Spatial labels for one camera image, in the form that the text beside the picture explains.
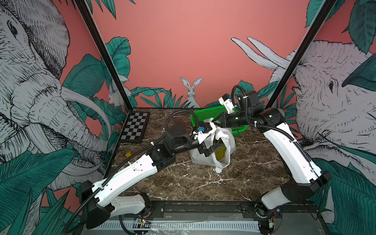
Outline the pineapple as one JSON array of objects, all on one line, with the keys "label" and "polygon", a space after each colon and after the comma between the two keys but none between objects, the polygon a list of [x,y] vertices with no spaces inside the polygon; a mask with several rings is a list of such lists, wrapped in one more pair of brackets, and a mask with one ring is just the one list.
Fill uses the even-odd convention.
[{"label": "pineapple", "polygon": [[213,145],[221,145],[221,147],[215,151],[215,156],[218,161],[222,160],[225,157],[226,150],[227,150],[225,144],[223,143],[221,139],[219,140],[214,139]]}]

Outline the white plastic bag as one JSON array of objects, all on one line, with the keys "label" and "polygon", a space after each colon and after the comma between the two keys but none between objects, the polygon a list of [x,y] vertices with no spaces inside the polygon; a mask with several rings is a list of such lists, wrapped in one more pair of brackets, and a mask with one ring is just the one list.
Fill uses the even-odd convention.
[{"label": "white plastic bag", "polygon": [[198,122],[199,129],[193,133],[202,151],[197,148],[190,150],[190,157],[193,163],[214,166],[216,173],[221,173],[229,166],[236,144],[230,128],[218,127],[211,120]]}]

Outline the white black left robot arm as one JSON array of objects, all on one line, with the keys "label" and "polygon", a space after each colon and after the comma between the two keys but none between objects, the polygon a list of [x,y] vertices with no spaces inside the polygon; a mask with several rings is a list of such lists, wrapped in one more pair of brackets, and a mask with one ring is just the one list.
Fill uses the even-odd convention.
[{"label": "white black left robot arm", "polygon": [[80,221],[87,229],[97,228],[114,216],[150,215],[152,202],[145,193],[126,197],[121,196],[121,193],[174,163],[176,156],[182,152],[197,150],[209,157],[221,147],[205,144],[205,140],[219,130],[212,122],[198,122],[192,135],[188,135],[181,124],[165,127],[164,130],[156,143],[140,151],[142,156],[134,163],[122,170],[118,169],[103,180],[81,184],[78,188],[78,210],[82,213]]}]

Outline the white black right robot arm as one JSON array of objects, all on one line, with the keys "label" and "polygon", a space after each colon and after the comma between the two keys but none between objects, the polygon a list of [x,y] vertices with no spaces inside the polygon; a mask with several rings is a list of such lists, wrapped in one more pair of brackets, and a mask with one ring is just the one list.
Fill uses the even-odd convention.
[{"label": "white black right robot arm", "polygon": [[331,181],[332,175],[317,166],[300,146],[282,113],[273,107],[264,109],[255,91],[225,94],[218,101],[226,111],[214,119],[215,124],[224,128],[248,125],[258,129],[288,168],[290,179],[255,203],[258,217],[267,218],[284,204],[303,202]]}]

